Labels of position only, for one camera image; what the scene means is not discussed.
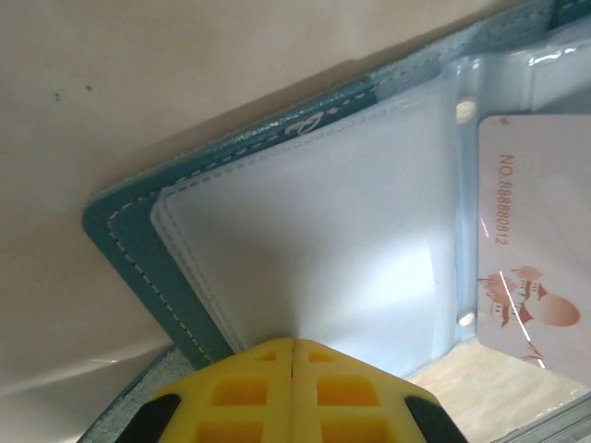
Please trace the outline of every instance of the leather cover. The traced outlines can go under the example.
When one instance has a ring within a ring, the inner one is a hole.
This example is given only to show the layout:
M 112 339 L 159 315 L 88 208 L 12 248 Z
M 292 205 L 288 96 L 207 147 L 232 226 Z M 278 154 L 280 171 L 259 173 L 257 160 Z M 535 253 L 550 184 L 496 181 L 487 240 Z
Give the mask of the leather cover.
M 463 55 L 532 41 L 590 8 L 588 0 L 536 0 L 488 18 L 354 83 L 217 140 L 205 150 L 188 153 L 101 192 L 84 213 L 84 228 L 191 363 L 208 365 L 232 349 L 151 224 L 152 207 L 164 188 L 422 84 L 436 77 L 444 64 Z

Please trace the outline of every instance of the card holder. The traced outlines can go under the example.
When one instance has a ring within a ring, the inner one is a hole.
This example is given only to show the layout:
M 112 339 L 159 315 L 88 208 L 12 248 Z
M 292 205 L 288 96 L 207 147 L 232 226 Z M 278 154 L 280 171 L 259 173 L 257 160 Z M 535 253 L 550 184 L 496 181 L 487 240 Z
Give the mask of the card holder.
M 210 316 L 212 308 L 204 306 L 201 298 L 205 298 L 196 295 L 195 283 L 186 278 L 187 266 L 177 263 L 151 223 L 152 211 L 155 213 L 159 210 L 162 202 L 158 200 L 170 192 L 170 186 L 178 184 L 180 187 L 185 182 L 198 181 L 204 174 L 214 174 L 212 171 L 216 169 L 218 172 L 223 171 L 223 168 L 231 166 L 234 162 L 241 162 L 249 155 L 263 154 L 268 148 L 279 143 L 296 141 L 297 136 L 304 136 L 309 131 L 321 130 L 334 122 L 342 122 L 349 115 L 363 112 L 376 102 L 389 100 L 401 91 L 417 85 L 425 86 L 426 82 L 433 80 L 440 73 L 444 64 L 463 55 L 539 39 L 549 26 L 581 17 L 588 9 L 591 9 L 591 2 L 587 0 L 577 0 L 572 5 L 571 2 L 536 0 L 488 18 L 440 42 L 435 42 L 404 60 L 368 73 L 356 82 L 216 141 L 205 151 L 191 152 L 103 191 L 86 209 L 83 218 L 84 228 L 193 365 L 202 367 L 224 358 L 233 348 L 238 349 L 239 340 L 236 339 L 232 346 L 228 344 L 231 342 L 228 332 L 221 333 L 218 330 L 222 324 L 221 320 Z M 467 60 L 469 59 L 460 59 L 462 63 Z M 461 72 L 470 73 L 465 81 L 459 80 L 461 76 L 446 71 L 429 83 L 435 85 L 439 82 L 438 88 L 449 89 L 452 102 L 448 114 L 443 118 L 451 119 L 452 122 L 456 116 L 456 104 L 463 102 L 466 97 L 469 98 L 470 94 L 479 93 L 479 85 L 492 80 L 491 76 L 479 77 L 475 74 L 477 70 L 472 68 L 461 69 Z M 490 98 L 491 102 L 494 102 L 494 94 L 491 94 Z M 392 102 L 398 99 L 400 97 L 392 98 Z M 486 101 L 479 99 L 476 105 L 478 116 L 483 115 L 486 110 L 492 112 L 494 109 L 501 109 L 500 106 L 486 108 L 484 103 Z M 526 112 L 527 107 L 520 109 Z M 455 340 L 460 341 L 474 333 L 471 328 L 460 328 L 456 324 L 458 318 L 464 318 L 476 309 L 476 269 L 470 264 L 473 261 L 461 259 L 476 256 L 476 233 L 475 227 L 471 224 L 477 220 L 474 151 L 476 127 L 470 131 L 472 124 L 473 121 L 470 120 L 452 135 L 456 137 L 452 143 L 455 146 L 455 157 L 453 161 L 452 158 L 447 159 L 450 164 L 455 165 L 461 180 L 457 185 L 458 206 L 455 212 L 456 219 L 453 221 L 456 230 L 456 260 L 452 267 L 457 294 L 454 299 L 454 316 L 446 317 L 454 322 L 454 326 L 451 328 L 448 325 L 443 328 L 454 331 L 444 336 L 444 344 L 452 335 Z M 444 348 L 443 344 L 432 344 L 429 347 L 430 352 L 433 352 L 431 359 L 437 358 L 440 350 Z M 426 355 L 427 353 L 422 353 L 411 366 L 420 367 Z M 382 367 L 389 367 L 390 364 L 377 363 Z M 399 369 L 410 373 L 411 366 Z
M 152 222 L 235 351 L 295 336 L 410 376 L 454 346 L 448 98 L 436 79 L 163 191 Z
M 588 385 L 591 169 L 586 115 L 480 126 L 478 338 Z

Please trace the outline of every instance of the plastic page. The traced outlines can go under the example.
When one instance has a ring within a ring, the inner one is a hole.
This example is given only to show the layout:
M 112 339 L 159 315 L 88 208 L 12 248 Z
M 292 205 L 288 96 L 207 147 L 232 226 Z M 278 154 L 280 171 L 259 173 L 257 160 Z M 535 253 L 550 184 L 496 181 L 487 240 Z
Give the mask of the plastic page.
M 163 191 L 152 222 L 236 351 L 310 338 L 409 376 L 473 331 L 457 326 L 446 90 L 437 79 Z
M 479 131 L 478 338 L 591 383 L 591 115 L 491 116 Z
M 477 292 L 479 123 L 494 114 L 590 113 L 591 20 L 551 33 L 543 42 L 507 53 L 465 57 L 445 67 L 458 125 L 458 297 L 474 304 Z

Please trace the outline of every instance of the red illustration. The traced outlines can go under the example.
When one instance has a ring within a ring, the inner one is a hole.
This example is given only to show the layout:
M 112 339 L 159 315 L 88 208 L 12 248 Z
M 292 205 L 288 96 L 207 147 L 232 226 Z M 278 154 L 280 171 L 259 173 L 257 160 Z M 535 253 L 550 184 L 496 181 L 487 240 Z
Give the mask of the red illustration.
M 542 284 L 543 274 L 539 269 L 522 266 L 512 269 L 512 273 L 511 276 L 490 274 L 478 279 L 492 302 L 490 314 L 501 321 L 502 328 L 511 321 L 518 322 L 523 329 L 530 321 L 554 327 L 568 327 L 579 322 L 579 309 L 561 295 L 548 291 Z M 525 335 L 530 354 L 522 360 L 542 361 L 543 355 Z

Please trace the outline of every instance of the metal rivet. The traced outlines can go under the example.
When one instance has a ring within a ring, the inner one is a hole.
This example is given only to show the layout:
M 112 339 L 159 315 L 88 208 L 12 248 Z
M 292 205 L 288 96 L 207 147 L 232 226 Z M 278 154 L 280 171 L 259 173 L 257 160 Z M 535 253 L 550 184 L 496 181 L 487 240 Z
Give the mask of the metal rivet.
M 460 326 L 470 326 L 476 320 L 476 314 L 474 312 L 468 312 L 465 316 L 458 320 Z
M 465 125 L 476 115 L 476 100 L 464 99 L 455 107 L 455 121 L 458 125 Z

